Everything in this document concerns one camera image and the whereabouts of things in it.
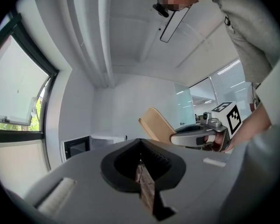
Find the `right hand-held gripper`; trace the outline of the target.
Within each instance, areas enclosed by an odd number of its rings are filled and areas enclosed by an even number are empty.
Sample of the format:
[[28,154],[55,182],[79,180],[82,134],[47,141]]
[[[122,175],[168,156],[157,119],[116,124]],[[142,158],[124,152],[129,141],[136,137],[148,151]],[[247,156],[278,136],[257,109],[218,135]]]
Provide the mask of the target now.
[[[236,102],[223,102],[210,112],[204,112],[201,125],[207,127],[208,131],[223,134],[223,142],[217,152],[225,151],[231,143],[231,139],[242,126],[242,120]],[[198,124],[182,126],[176,129],[177,134],[171,136],[174,145],[184,147],[202,147],[204,145],[204,134],[195,131],[201,130]]]

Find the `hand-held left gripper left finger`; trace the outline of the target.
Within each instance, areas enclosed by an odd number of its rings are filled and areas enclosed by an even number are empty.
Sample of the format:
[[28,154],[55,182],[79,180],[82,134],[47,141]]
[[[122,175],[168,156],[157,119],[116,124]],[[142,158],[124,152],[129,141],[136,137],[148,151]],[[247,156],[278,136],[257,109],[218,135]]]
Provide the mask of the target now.
[[119,192],[101,175],[101,161],[131,140],[75,155],[51,170],[26,193],[24,200],[37,207],[63,179],[75,181],[53,220],[60,224],[155,224],[157,220],[137,193]]

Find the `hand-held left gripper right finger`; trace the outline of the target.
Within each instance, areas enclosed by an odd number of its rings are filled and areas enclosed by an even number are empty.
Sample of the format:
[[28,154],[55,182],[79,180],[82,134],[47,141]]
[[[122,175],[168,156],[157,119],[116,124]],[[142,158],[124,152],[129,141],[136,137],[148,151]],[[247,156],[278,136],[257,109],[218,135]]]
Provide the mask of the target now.
[[168,224],[217,224],[229,188],[219,193],[219,176],[231,161],[231,154],[201,151],[154,140],[141,144],[165,156],[171,168],[155,182],[161,206],[173,211],[162,220]]

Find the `person's right hand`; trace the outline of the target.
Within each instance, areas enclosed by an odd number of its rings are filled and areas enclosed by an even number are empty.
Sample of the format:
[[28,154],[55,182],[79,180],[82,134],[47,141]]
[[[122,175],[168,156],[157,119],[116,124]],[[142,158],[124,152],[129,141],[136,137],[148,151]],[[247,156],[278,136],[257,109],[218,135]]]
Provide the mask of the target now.
[[223,134],[216,133],[215,135],[208,135],[204,137],[204,151],[217,151],[223,142]]

